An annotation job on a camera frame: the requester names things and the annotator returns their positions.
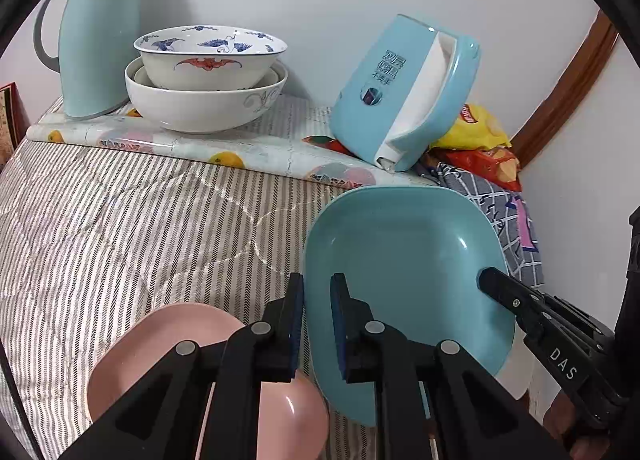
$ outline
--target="red bat design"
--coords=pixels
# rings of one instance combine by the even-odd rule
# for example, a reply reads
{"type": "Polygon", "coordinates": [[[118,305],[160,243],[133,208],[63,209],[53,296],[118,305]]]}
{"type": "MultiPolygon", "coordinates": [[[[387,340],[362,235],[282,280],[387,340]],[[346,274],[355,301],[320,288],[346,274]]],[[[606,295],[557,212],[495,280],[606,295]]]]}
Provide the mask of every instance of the red bat design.
{"type": "Polygon", "coordinates": [[[220,68],[221,66],[228,65],[230,63],[238,63],[240,68],[242,68],[242,63],[239,61],[234,61],[233,59],[221,59],[220,61],[216,61],[215,57],[205,57],[203,59],[198,59],[197,57],[192,57],[191,59],[185,59],[184,61],[180,61],[176,63],[175,67],[181,65],[182,63],[189,63],[197,68],[204,68],[207,72],[213,70],[214,68],[220,68]]]}

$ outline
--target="blue pitcher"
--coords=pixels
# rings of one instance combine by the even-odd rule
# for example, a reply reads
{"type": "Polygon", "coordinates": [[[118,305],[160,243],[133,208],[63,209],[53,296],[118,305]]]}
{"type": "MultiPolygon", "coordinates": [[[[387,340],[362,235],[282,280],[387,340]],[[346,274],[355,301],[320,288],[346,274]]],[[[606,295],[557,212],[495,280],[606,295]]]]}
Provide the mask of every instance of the blue pitcher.
{"type": "Polygon", "coordinates": [[[75,119],[109,113],[127,102],[124,69],[136,58],[133,42],[140,36],[140,0],[67,0],[58,57],[42,46],[45,0],[33,28],[38,58],[59,72],[65,112],[75,119]]]}

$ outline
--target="brown wooden trim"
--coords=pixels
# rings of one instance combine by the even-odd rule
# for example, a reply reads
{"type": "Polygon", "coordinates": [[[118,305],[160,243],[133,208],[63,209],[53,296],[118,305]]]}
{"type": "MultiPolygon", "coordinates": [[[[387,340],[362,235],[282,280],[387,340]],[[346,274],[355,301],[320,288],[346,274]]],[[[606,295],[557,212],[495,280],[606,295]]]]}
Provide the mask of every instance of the brown wooden trim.
{"type": "Polygon", "coordinates": [[[558,84],[513,137],[513,153],[524,168],[548,144],[589,93],[609,60],[618,31],[600,11],[558,84]]]}

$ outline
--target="teal plastic tray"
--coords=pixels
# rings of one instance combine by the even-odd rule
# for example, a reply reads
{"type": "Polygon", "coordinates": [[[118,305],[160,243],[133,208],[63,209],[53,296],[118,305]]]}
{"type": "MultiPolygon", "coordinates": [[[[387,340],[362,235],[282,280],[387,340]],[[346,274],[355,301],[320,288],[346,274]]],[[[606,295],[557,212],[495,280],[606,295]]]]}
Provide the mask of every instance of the teal plastic tray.
{"type": "Polygon", "coordinates": [[[314,371],[341,414],[375,426],[372,383],[342,380],[330,278],[343,272],[351,297],[413,341],[458,341],[491,374],[504,363],[514,316],[478,289],[488,266],[507,272],[489,220],[468,199],[430,186],[370,186],[336,198],[305,245],[305,308],[314,371]]]}

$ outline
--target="yellow chip bag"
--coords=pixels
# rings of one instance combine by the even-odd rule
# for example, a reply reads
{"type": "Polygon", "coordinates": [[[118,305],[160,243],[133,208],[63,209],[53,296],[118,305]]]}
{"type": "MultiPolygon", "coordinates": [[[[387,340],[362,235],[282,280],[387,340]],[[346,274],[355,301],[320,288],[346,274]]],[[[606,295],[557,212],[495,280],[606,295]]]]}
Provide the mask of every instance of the yellow chip bag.
{"type": "Polygon", "coordinates": [[[511,147],[500,122],[478,104],[465,104],[451,129],[431,148],[448,150],[492,150],[496,146],[511,147]]]}

